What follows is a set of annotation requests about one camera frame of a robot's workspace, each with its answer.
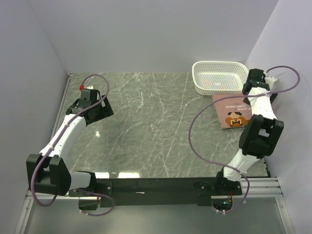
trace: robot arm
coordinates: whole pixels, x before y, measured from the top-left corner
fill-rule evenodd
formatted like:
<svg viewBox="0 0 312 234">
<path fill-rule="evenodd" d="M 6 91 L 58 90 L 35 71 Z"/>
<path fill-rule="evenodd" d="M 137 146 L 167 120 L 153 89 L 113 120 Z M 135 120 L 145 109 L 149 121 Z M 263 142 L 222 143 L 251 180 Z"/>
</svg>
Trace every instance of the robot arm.
<svg viewBox="0 0 312 234">
<path fill-rule="evenodd" d="M 243 94 L 267 94 L 277 82 L 277 79 L 263 77 L 262 70 L 251 69 L 247 82 L 244 84 Z M 246 173 L 251 165 L 264 156 L 270 156 L 279 140 L 284 123 L 277 120 L 273 113 L 271 103 L 275 97 L 276 95 L 272 95 L 271 97 L 265 95 L 244 99 L 244 102 L 251 106 L 253 116 L 241 134 L 237 154 L 229 163 L 230 166 L 237 168 L 242 173 Z M 223 168 L 217 177 L 221 177 L 219 182 L 223 186 L 229 187 L 229 190 L 234 184 L 233 182 L 240 181 L 241 179 L 240 173 L 227 167 Z"/>
<path fill-rule="evenodd" d="M 26 161 L 29 187 L 32 174 L 41 160 L 52 147 L 53 142 L 61 135 L 61 131 L 68 121 L 79 111 L 85 109 L 101 99 L 99 91 L 95 89 L 82 89 L 80 99 L 77 99 L 67 111 L 59 130 L 51 139 L 49 144 L 44 147 L 38 155 L 30 155 Z M 83 132 L 87 125 L 113 115 L 107 97 L 102 105 L 97 105 L 78 116 L 68 128 L 66 128 L 57 145 L 52 148 L 42 167 L 39 169 L 35 190 L 39 193 L 65 195 L 69 190 L 76 188 L 87 188 L 95 184 L 95 174 L 92 172 L 69 172 L 66 167 L 66 158 L 74 145 L 78 136 Z"/>
</svg>

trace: tabletop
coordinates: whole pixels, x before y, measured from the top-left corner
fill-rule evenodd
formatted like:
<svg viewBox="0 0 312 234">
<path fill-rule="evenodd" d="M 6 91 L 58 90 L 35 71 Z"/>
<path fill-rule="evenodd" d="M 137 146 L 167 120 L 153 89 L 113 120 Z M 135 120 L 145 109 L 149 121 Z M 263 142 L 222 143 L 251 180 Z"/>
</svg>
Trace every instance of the tabletop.
<svg viewBox="0 0 312 234">
<path fill-rule="evenodd" d="M 109 178 L 164 178 L 215 176 L 220 166 L 198 158 L 188 143 L 188 130 L 196 113 L 212 98 L 199 95 L 192 73 L 101 73 L 111 86 L 108 100 L 115 114 L 88 125 L 74 143 L 67 159 L 69 171 L 96 172 Z M 70 74 L 57 119 L 80 97 L 79 86 L 89 74 Z M 103 95 L 106 83 L 92 77 Z M 195 122 L 192 141 L 206 158 L 228 164 L 238 150 L 242 128 L 220 128 L 214 107 Z M 247 176 L 268 176 L 258 161 Z"/>
</svg>

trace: white basket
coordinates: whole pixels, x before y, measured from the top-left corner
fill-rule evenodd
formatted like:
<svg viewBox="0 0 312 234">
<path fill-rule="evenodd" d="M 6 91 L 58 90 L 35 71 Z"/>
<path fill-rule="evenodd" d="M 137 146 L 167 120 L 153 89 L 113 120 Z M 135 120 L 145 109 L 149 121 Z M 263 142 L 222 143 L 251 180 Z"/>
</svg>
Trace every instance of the white basket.
<svg viewBox="0 0 312 234">
<path fill-rule="evenodd" d="M 239 62 L 200 61 L 193 65 L 192 75 L 201 95 L 241 94 L 248 69 Z"/>
</svg>

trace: book cover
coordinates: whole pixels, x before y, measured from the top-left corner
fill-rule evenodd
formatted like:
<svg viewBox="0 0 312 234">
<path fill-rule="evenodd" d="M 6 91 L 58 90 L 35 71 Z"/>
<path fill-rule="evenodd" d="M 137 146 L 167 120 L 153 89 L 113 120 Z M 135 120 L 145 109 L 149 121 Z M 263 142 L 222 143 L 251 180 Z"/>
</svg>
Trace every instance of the book cover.
<svg viewBox="0 0 312 234">
<path fill-rule="evenodd" d="M 213 101 L 232 95 L 212 95 Z M 243 102 L 243 97 L 230 98 L 214 104 L 222 129 L 244 127 L 252 117 L 250 105 Z"/>
</svg>

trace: white backdrop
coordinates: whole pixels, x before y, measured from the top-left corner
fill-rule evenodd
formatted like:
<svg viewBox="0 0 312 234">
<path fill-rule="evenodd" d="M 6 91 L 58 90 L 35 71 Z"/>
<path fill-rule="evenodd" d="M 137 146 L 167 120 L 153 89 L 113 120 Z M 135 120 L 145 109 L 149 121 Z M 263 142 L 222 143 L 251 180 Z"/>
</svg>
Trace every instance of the white backdrop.
<svg viewBox="0 0 312 234">
<path fill-rule="evenodd" d="M 280 94 L 273 103 L 285 128 L 275 152 L 267 157 L 298 234 L 312 230 L 311 9 L 310 0 L 280 0 L 247 60 L 248 68 L 289 65 L 302 77 L 295 90 Z M 294 73 L 286 69 L 272 74 L 281 79 L 280 88 L 290 87 L 296 80 Z"/>
<path fill-rule="evenodd" d="M 14 232 L 26 159 L 48 143 L 67 74 L 26 0 L 0 1 L 0 233 Z"/>
<path fill-rule="evenodd" d="M 245 62 L 277 0 L 28 0 L 67 72 Z"/>
</svg>

